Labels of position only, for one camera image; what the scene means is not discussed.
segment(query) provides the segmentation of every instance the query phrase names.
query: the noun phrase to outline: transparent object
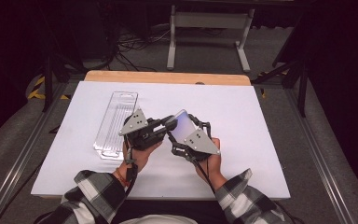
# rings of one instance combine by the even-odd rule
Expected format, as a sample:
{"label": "transparent object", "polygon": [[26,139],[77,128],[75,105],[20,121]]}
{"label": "transparent object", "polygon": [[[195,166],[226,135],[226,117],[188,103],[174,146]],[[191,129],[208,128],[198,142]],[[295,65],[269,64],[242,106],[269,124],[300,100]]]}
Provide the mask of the transparent object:
{"label": "transparent object", "polygon": [[175,138],[178,143],[185,144],[185,139],[191,135],[194,131],[196,131],[196,127],[194,126],[193,121],[187,114],[187,111],[184,109],[179,111],[175,116],[169,119],[167,122],[171,122],[174,119],[177,119],[176,128],[171,131],[171,134]]}
{"label": "transparent object", "polygon": [[102,159],[123,160],[124,138],[118,133],[125,119],[138,107],[137,100],[136,92],[113,92],[94,142],[94,149],[98,150]]}

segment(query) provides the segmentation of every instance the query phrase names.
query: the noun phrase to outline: small object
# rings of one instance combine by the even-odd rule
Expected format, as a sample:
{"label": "small object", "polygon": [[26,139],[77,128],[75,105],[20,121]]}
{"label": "small object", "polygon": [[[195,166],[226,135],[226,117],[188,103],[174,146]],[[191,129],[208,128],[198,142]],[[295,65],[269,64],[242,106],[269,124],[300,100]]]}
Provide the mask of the small object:
{"label": "small object", "polygon": [[261,91],[261,96],[263,97],[263,99],[266,99],[266,92],[264,91],[264,88],[261,88],[260,91]]}
{"label": "small object", "polygon": [[100,130],[93,144],[101,159],[122,161],[123,138],[120,137],[124,119],[137,108],[138,93],[114,91],[106,108]]}
{"label": "small object", "polygon": [[212,154],[220,155],[220,150],[211,140],[209,122],[202,122],[185,110],[179,111],[170,120],[177,120],[176,128],[167,132],[172,142],[173,155],[184,157],[188,161],[204,161]]}

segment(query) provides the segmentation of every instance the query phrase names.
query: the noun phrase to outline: yellow tape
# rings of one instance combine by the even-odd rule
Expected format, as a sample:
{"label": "yellow tape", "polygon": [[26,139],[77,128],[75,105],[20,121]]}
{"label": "yellow tape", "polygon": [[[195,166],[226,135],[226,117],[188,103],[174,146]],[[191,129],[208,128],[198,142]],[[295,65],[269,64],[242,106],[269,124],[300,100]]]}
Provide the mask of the yellow tape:
{"label": "yellow tape", "polygon": [[[28,99],[32,99],[32,98],[41,99],[41,100],[46,99],[45,94],[37,93],[39,91],[39,88],[42,86],[43,82],[45,82],[45,77],[41,75],[40,78],[36,81],[36,84],[34,84],[31,93],[28,95]],[[70,100],[71,98],[72,96],[67,94],[61,96],[62,100]]]}

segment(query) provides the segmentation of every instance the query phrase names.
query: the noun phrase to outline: wrist strap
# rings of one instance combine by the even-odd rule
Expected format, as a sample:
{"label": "wrist strap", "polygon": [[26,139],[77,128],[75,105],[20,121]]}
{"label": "wrist strap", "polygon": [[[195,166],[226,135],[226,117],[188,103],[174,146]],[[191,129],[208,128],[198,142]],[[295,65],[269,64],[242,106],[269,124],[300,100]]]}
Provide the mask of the wrist strap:
{"label": "wrist strap", "polygon": [[126,179],[124,179],[124,177],[121,175],[118,168],[116,168],[116,173],[118,175],[118,181],[120,181],[124,186],[128,187],[130,185],[130,182],[128,182],[128,181],[126,181]]}

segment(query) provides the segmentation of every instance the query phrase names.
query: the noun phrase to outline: hand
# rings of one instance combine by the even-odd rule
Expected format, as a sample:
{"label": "hand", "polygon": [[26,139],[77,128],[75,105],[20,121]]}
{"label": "hand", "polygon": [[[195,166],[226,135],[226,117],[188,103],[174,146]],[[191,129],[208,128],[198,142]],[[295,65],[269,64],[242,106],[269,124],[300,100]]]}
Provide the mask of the hand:
{"label": "hand", "polygon": [[[220,149],[220,140],[218,138],[212,138],[212,141],[217,146],[217,148]],[[220,187],[222,187],[227,182],[227,180],[220,172],[221,163],[222,156],[214,154],[208,157],[207,160],[200,162],[200,166],[205,172],[205,174],[209,176],[214,190],[220,189]],[[196,172],[205,182],[208,183],[208,181],[205,179],[205,176],[202,174],[201,170],[197,166]]]}
{"label": "hand", "polygon": [[[138,173],[142,171],[142,169],[144,169],[144,167],[147,164],[147,161],[149,160],[149,156],[150,154],[152,154],[152,152],[158,148],[159,146],[161,146],[162,142],[158,142],[155,145],[140,151],[140,150],[136,150],[133,149],[132,150],[132,158],[135,159],[135,164],[138,165]],[[125,144],[123,144],[123,154],[124,154],[124,158],[127,156],[127,148],[125,146]],[[120,180],[120,176],[123,177],[123,179],[126,179],[127,176],[127,168],[131,168],[131,164],[127,164],[125,161],[123,161],[120,166],[118,167],[117,171],[113,172],[113,175]]]}

